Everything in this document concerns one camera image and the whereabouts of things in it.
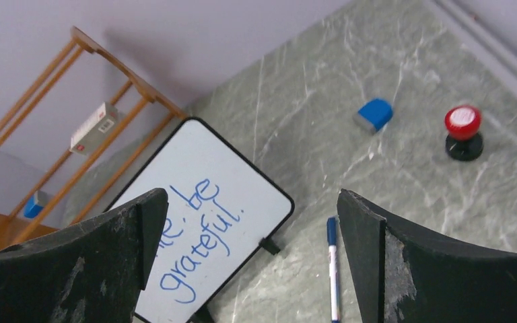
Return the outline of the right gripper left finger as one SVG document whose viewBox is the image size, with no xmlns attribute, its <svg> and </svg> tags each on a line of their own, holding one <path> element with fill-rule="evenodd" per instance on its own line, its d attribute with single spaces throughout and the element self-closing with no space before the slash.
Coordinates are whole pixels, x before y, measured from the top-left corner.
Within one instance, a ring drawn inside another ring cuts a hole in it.
<svg viewBox="0 0 517 323">
<path fill-rule="evenodd" d="M 0 322 L 132 322 L 167 211 L 155 188 L 0 251 Z"/>
</svg>

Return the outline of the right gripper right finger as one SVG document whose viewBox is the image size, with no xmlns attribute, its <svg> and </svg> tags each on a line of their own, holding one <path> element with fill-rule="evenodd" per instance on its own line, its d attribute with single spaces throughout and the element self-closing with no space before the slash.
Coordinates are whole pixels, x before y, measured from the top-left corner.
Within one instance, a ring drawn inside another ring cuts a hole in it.
<svg viewBox="0 0 517 323">
<path fill-rule="evenodd" d="M 517 322 L 517 253 L 445 236 L 350 190 L 337 215 L 363 322 Z"/>
</svg>

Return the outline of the white blue marker pen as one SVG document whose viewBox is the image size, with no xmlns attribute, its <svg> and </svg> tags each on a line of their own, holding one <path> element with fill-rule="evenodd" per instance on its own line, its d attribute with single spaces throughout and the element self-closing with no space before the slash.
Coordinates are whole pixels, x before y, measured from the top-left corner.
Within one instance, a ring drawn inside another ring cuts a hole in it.
<svg viewBox="0 0 517 323">
<path fill-rule="evenodd" d="M 329 282 L 331 297 L 331 322 L 340 322 L 339 280 L 337 258 L 337 221 L 329 217 L 326 221 L 326 238 L 329 246 Z"/>
</svg>

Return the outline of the white whiteboard black frame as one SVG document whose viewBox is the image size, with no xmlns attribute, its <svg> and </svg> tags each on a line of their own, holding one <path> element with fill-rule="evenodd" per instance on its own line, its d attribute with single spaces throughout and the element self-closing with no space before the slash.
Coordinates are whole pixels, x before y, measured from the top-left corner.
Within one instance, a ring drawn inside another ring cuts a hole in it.
<svg viewBox="0 0 517 323">
<path fill-rule="evenodd" d="M 183 120 L 110 203 L 162 188 L 168 213 L 136 316 L 188 322 L 294 211 L 293 199 L 204 120 Z"/>
</svg>

